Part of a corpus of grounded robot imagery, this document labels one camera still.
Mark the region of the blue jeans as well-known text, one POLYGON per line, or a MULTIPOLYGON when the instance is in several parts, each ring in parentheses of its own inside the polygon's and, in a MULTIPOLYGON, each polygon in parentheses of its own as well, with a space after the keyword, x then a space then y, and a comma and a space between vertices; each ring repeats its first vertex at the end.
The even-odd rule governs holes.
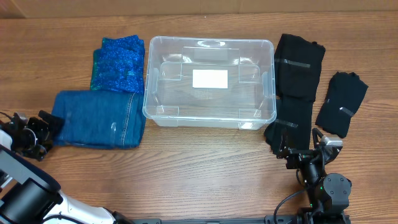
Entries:
POLYGON ((138 93, 61 91, 52 114, 64 119, 65 124, 54 144, 98 149, 137 147, 146 124, 143 99, 138 93))

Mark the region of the blue sparkly cloth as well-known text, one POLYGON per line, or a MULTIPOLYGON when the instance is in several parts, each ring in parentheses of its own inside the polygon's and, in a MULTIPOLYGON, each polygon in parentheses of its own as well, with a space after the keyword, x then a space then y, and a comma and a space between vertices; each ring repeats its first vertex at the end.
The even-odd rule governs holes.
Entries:
POLYGON ((104 37, 93 52, 91 90, 144 93, 144 41, 138 35, 104 37))

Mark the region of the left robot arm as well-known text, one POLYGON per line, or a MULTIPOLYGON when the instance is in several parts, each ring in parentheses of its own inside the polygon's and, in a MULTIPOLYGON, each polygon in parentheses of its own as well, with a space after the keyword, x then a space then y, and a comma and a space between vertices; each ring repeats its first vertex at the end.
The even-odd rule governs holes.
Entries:
POLYGON ((37 117, 14 113, 1 123, 1 223, 123 224, 131 220, 65 195, 60 184, 29 159, 41 161, 53 147, 64 120, 43 110, 37 117))

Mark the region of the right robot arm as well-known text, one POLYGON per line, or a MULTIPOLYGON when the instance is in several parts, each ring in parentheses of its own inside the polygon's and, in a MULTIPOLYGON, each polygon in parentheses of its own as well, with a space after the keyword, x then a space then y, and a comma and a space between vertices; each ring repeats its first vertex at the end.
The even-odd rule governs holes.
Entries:
POLYGON ((341 146, 318 145, 314 150, 296 150, 287 146, 279 149, 277 158, 287 161, 286 168, 302 176, 303 189, 283 199, 267 223, 350 224, 344 210, 349 206, 352 183, 338 173, 326 173, 325 166, 340 153, 341 146), (279 208, 295 196, 306 193, 309 207, 298 209, 295 215, 278 215, 279 208))

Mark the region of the small black folded cloth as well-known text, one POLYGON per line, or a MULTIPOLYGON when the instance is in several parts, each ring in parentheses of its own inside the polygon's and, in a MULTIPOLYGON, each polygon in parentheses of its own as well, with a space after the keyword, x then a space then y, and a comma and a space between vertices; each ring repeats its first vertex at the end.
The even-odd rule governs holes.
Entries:
POLYGON ((356 73, 335 73, 315 124, 330 134, 345 138, 351 118, 361 106, 367 89, 367 84, 356 73))

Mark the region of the white label in bin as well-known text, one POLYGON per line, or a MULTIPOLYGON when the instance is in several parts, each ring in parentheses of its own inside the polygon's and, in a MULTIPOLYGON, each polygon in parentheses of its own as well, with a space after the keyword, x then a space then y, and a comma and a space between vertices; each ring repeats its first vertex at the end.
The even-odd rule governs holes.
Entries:
POLYGON ((193 70, 193 88, 228 88, 227 70, 193 70))

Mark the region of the clear plastic storage bin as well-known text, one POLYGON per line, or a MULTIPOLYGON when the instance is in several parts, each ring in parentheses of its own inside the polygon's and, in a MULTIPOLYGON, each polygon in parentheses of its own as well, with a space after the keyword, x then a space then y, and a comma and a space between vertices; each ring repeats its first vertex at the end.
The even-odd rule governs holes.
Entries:
POLYGON ((277 117, 272 42, 153 37, 142 110, 164 127, 271 124, 277 117))

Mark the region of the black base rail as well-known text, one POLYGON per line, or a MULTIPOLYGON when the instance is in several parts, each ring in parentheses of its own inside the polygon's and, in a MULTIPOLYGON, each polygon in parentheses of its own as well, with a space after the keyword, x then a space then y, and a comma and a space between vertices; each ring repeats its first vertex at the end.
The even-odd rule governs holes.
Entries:
MULTIPOLYGON (((264 218, 222 218, 222 219, 190 219, 190 220, 161 220, 158 218, 151 219, 134 219, 134 224, 274 224, 274 217, 266 215, 264 218)), ((312 221, 308 221, 299 215, 277 215, 277 224, 351 224, 349 216, 345 217, 345 221, 338 217, 313 217, 312 221)))

